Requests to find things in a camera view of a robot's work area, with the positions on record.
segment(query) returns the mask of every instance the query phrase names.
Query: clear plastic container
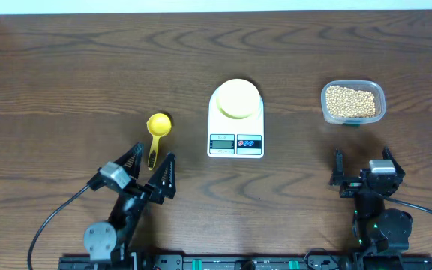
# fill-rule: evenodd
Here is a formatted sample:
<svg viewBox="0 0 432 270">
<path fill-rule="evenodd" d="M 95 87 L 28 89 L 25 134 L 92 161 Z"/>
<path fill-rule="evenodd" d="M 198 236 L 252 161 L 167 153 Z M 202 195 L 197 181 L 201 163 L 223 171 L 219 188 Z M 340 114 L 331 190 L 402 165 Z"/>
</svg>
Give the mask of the clear plastic container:
<svg viewBox="0 0 432 270">
<path fill-rule="evenodd" d="M 348 87 L 355 90 L 369 91 L 374 95 L 374 104 L 376 106 L 376 116 L 370 118 L 346 118 L 332 115 L 328 110 L 326 103 L 326 91 L 329 86 Z M 380 85 L 375 82 L 360 79 L 336 80 L 328 83 L 321 91 L 321 106 L 324 119 L 330 124 L 369 124 L 378 122 L 386 113 L 386 100 L 384 92 Z"/>
</svg>

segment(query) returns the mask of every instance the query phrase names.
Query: white digital scale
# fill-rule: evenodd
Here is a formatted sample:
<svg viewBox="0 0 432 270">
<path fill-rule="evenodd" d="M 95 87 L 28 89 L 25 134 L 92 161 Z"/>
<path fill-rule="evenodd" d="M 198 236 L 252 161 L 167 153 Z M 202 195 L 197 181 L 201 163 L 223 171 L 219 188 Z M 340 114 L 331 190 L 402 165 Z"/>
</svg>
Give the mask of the white digital scale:
<svg viewBox="0 0 432 270">
<path fill-rule="evenodd" d="M 231 79 L 209 100 L 208 156 L 262 158 L 264 104 L 258 89 L 245 79 Z"/>
</svg>

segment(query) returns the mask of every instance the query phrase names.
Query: yellow measuring scoop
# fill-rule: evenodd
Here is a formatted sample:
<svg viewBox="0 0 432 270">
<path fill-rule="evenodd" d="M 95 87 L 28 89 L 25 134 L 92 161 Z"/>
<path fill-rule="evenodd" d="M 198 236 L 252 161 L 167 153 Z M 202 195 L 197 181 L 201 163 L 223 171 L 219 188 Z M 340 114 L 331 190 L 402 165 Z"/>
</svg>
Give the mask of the yellow measuring scoop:
<svg viewBox="0 0 432 270">
<path fill-rule="evenodd" d="M 158 157 L 159 139 L 170 133 L 171 120 L 164 113 L 156 113 L 149 118 L 146 124 L 148 125 L 149 133 L 153 136 L 148 158 L 148 168 L 149 170 L 153 170 L 156 164 L 156 158 Z"/>
</svg>

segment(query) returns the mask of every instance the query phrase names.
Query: white backdrop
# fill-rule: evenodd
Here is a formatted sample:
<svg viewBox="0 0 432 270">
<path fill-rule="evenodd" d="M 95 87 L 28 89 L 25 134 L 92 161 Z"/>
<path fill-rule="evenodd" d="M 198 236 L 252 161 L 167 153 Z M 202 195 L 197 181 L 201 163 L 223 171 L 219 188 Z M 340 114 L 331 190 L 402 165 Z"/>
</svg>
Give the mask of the white backdrop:
<svg viewBox="0 0 432 270">
<path fill-rule="evenodd" d="M 0 0 L 0 15 L 411 9 L 432 0 Z"/>
</svg>

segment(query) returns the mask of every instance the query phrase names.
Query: brown wooden surface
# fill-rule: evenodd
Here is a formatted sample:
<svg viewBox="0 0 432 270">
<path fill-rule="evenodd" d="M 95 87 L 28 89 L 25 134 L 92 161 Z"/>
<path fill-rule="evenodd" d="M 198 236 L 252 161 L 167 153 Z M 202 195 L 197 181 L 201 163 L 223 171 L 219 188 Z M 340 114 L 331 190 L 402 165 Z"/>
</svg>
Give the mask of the brown wooden surface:
<svg viewBox="0 0 432 270">
<path fill-rule="evenodd" d="M 265 100 L 261 160 L 206 155 L 209 98 L 235 77 Z M 387 115 L 327 124 L 320 92 L 336 79 L 378 82 Z M 38 227 L 99 166 L 149 147 L 146 120 L 160 110 L 174 119 L 160 153 L 178 157 L 178 193 L 150 206 L 138 245 L 342 250 L 356 240 L 352 200 L 328 186 L 335 147 L 354 172 L 389 146 L 407 174 L 394 197 L 432 208 L 432 11 L 0 16 L 0 269 L 26 267 Z M 86 252 L 84 230 L 115 199 L 100 190 L 67 207 L 36 244 L 35 268 Z M 432 255 L 432 216 L 405 211 L 409 252 Z"/>
</svg>

